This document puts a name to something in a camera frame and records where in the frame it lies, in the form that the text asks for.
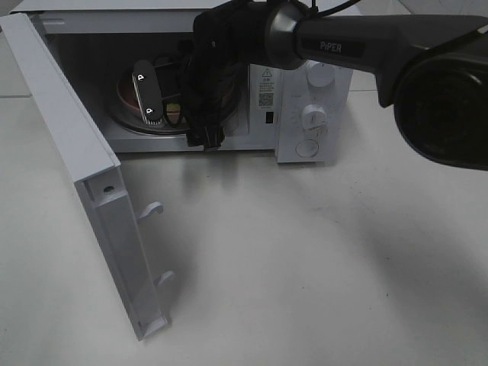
qr code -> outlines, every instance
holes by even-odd
[[[264,93],[259,95],[259,107],[272,107],[275,99],[275,94]]]

sticker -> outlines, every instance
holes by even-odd
[[[303,38],[302,47],[306,50],[354,58],[361,58],[366,50],[366,44],[362,42],[323,38]]]
[[[274,70],[265,69],[258,84],[258,109],[275,109],[276,75]]]

control panel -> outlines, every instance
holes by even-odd
[[[332,162],[352,70],[308,61],[284,73],[278,162]]]

tiled floor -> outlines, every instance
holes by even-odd
[[[9,11],[15,8],[21,0],[0,0],[0,17],[7,15]]]
[[[385,14],[390,0],[363,0],[358,3],[358,8],[363,15]]]

warning label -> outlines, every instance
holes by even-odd
[[[275,108],[275,89],[276,81],[273,72],[266,69],[262,73],[262,78],[258,84],[258,108],[274,109]]]

